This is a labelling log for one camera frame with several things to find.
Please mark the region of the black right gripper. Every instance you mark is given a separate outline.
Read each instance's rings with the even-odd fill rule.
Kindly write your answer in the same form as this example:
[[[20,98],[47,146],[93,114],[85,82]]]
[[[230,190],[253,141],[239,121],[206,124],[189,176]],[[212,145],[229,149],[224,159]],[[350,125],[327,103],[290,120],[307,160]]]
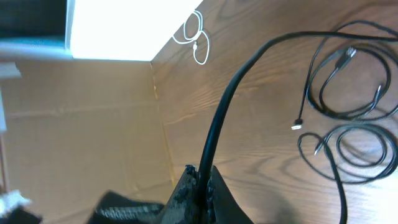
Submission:
[[[196,202],[197,171],[186,165],[166,205],[132,200],[113,191],[97,203],[87,224],[195,224],[199,219]]]

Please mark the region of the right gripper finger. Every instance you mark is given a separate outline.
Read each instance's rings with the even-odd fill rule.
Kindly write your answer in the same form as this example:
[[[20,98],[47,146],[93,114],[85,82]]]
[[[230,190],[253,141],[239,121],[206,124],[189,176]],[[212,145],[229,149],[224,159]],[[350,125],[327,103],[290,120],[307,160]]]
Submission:
[[[207,213],[216,224],[253,224],[235,201],[216,166],[212,167],[206,190]]]

